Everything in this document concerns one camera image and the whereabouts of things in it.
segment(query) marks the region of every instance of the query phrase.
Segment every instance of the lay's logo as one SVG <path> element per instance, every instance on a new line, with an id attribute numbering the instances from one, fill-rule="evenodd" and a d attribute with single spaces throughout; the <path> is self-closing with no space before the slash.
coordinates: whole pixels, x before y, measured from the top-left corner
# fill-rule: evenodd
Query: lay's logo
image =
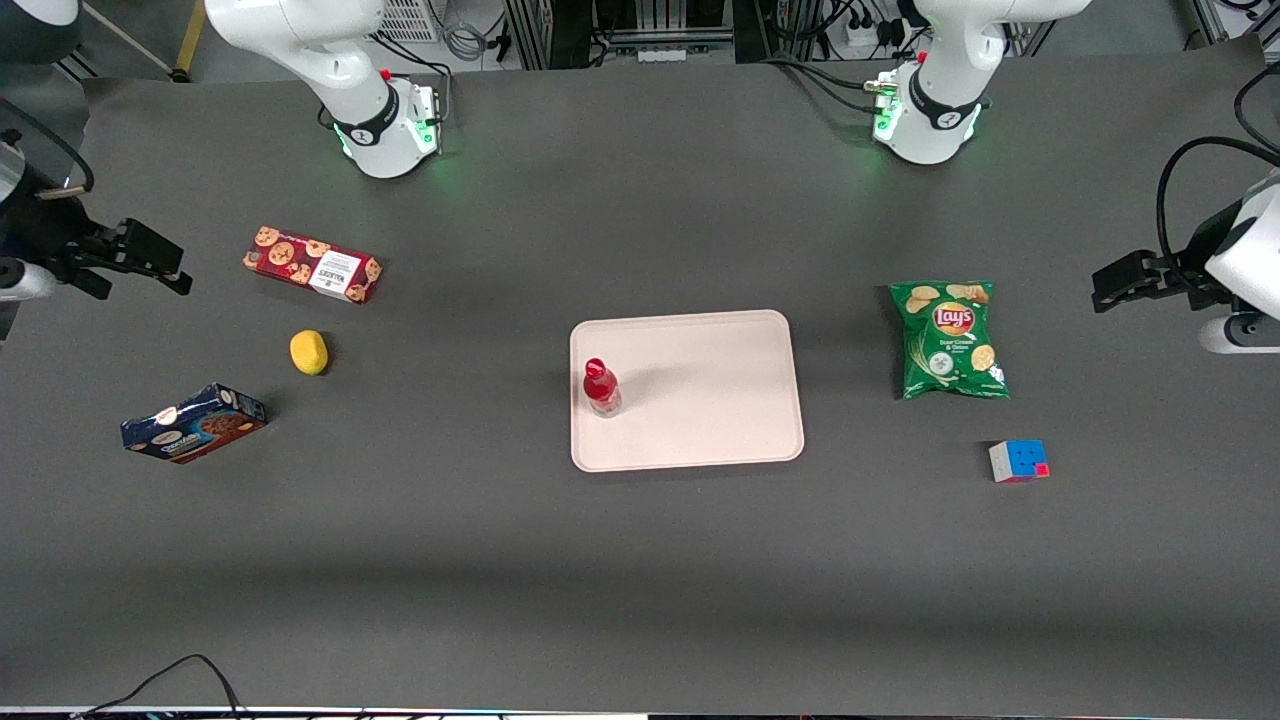
<path id="1" fill-rule="evenodd" d="M 959 302 L 943 302 L 933 309 L 933 324 L 950 336 L 961 336 L 973 329 L 973 310 Z"/>

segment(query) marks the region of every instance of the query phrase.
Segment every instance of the lay's chip bag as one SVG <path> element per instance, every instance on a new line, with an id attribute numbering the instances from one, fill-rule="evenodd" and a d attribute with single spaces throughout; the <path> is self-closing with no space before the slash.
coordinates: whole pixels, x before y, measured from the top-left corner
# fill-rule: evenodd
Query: lay's chip bag
<path id="1" fill-rule="evenodd" d="M 995 284 L 940 281 L 888 286 L 902 314 L 902 398 L 941 389 L 972 397 L 1009 397 L 1005 373 L 987 334 Z"/>

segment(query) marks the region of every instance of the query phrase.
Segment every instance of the white sticker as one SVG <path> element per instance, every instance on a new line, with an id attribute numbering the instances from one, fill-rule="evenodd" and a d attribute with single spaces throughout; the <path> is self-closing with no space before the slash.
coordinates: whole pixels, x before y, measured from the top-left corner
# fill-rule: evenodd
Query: white sticker
<path id="1" fill-rule="evenodd" d="M 934 352 L 933 356 L 929 357 L 929 369 L 933 370 L 934 374 L 946 375 L 955 366 L 955 360 L 952 360 L 951 355 L 946 352 Z"/>
<path id="2" fill-rule="evenodd" d="M 358 269 L 358 258 L 330 250 L 316 263 L 316 269 L 311 273 L 311 288 L 319 293 L 351 302 L 351 299 L 347 297 L 347 287 L 356 278 Z"/>

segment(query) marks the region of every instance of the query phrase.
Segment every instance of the tray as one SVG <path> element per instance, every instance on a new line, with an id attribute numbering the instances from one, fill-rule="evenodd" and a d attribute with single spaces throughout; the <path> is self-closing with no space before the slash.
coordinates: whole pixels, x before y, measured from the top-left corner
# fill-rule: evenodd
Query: tray
<path id="1" fill-rule="evenodd" d="M 622 411 L 582 392 L 591 357 Z M 804 450 L 791 327 L 774 310 L 588 320 L 570 334 L 573 462 L 588 473 L 783 462 Z"/>

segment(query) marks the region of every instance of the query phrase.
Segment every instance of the red cookie box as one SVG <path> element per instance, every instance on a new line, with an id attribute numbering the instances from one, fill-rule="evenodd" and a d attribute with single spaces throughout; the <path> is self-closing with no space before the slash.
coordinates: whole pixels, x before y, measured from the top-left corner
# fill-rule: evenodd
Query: red cookie box
<path id="1" fill-rule="evenodd" d="M 244 266 L 260 275 L 362 305 L 374 296 L 383 266 L 358 250 L 262 225 Z"/>

